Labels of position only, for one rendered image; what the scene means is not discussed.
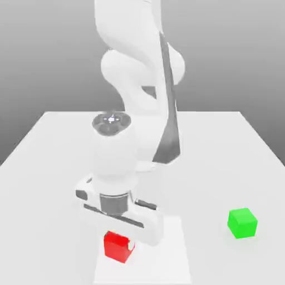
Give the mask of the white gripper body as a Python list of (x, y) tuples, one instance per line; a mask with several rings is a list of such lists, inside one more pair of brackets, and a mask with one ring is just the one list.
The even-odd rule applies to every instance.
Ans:
[(134, 203), (129, 204), (123, 215), (107, 215), (84, 204), (82, 216), (103, 232), (111, 231), (150, 246), (158, 245), (164, 234), (164, 215), (160, 209), (153, 210)]

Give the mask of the small red cube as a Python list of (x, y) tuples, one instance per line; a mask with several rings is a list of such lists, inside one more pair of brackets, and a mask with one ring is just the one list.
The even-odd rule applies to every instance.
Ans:
[(117, 233), (108, 231), (104, 235), (105, 256), (120, 263), (126, 263), (134, 249), (128, 249), (130, 239)]

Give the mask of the small green cube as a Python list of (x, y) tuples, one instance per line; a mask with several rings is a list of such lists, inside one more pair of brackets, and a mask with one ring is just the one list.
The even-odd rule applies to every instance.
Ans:
[(235, 238), (254, 237), (258, 220), (248, 208), (229, 211), (227, 226)]

